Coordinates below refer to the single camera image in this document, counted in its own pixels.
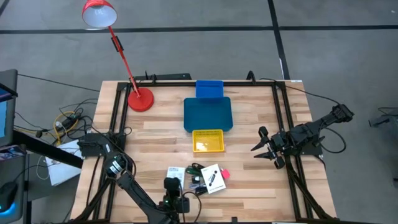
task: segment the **blue tray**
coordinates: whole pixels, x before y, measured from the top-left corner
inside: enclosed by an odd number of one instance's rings
[[[219,80],[198,80],[196,82],[197,98],[224,97],[224,83]]]
[[[184,128],[189,133],[203,129],[229,131],[233,125],[229,97],[186,98],[184,100]]]

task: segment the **lamp base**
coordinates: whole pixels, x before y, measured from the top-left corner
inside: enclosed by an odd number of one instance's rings
[[[154,94],[147,88],[140,88],[139,94],[141,97],[137,97],[135,91],[131,92],[127,102],[134,111],[143,112],[154,104]]]

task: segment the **lamp shade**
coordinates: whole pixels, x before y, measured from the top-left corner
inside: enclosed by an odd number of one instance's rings
[[[113,6],[105,0],[88,0],[81,16],[87,25],[95,28],[109,27],[118,18]]]

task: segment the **yellow mesh basket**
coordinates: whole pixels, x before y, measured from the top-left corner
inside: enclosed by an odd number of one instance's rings
[[[194,130],[192,131],[193,152],[223,152],[223,130]]]

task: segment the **wooden table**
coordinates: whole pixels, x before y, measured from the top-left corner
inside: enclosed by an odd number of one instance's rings
[[[286,81],[286,84],[303,90],[302,83]],[[103,82],[99,94],[94,127],[104,133],[109,128],[116,85],[117,82],[113,81]],[[138,183],[155,203],[161,201],[165,193],[163,179],[168,166],[186,167],[192,162],[204,166],[219,164],[231,173],[230,179],[226,181],[227,189],[200,196],[203,207],[199,221],[230,222],[231,217],[238,217],[241,222],[295,220],[286,170],[277,170],[270,160],[253,158],[266,149],[250,151],[260,140],[257,133],[260,126],[266,126],[270,136],[279,130],[271,87],[224,88],[224,95],[231,98],[234,126],[224,133],[226,152],[215,154],[194,154],[192,134],[183,128],[183,100],[195,97],[195,88],[150,89],[155,96],[155,103],[150,110],[138,113],[128,109],[126,126],[132,128],[132,133],[127,137],[126,153],[137,163]],[[305,94],[290,88],[287,93],[295,125],[311,121]],[[284,112],[281,93],[279,94],[281,110]],[[118,111],[122,110],[122,103],[121,100]],[[285,114],[284,121],[285,127],[288,127]],[[309,191],[325,211],[335,217],[323,164],[313,156],[302,156],[302,160]],[[86,206],[95,161],[95,158],[84,161],[71,218],[77,217]],[[98,188],[100,173],[98,166],[91,197]],[[185,175],[185,190],[188,189],[190,177]],[[301,214],[305,217],[302,194],[298,189],[297,192]],[[107,196],[106,192],[99,217],[104,217]],[[186,217],[187,221],[192,222],[198,213],[198,200],[190,195],[190,201],[191,212]],[[116,187],[111,222],[146,221],[146,216],[128,194]]]

